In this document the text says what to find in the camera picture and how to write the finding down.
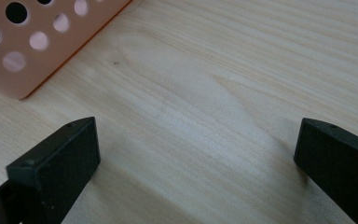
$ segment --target basket hole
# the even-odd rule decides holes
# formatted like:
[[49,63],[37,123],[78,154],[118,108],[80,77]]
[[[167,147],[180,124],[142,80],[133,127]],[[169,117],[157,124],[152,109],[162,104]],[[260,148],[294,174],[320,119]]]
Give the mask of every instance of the basket hole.
[[89,6],[86,0],[75,1],[75,13],[79,16],[85,16],[89,12]]
[[54,29],[59,32],[66,32],[69,29],[69,21],[68,18],[64,14],[58,14],[54,18],[53,22]]
[[27,19],[27,8],[21,3],[13,2],[7,6],[6,9],[7,19],[13,23],[19,24]]
[[43,50],[48,47],[48,37],[43,32],[36,32],[30,37],[30,45],[33,49]]
[[42,4],[42,5],[47,5],[48,3],[51,2],[51,0],[37,0],[37,2]]
[[10,72],[19,72],[26,65],[25,57],[19,52],[10,52],[4,57],[4,67]]

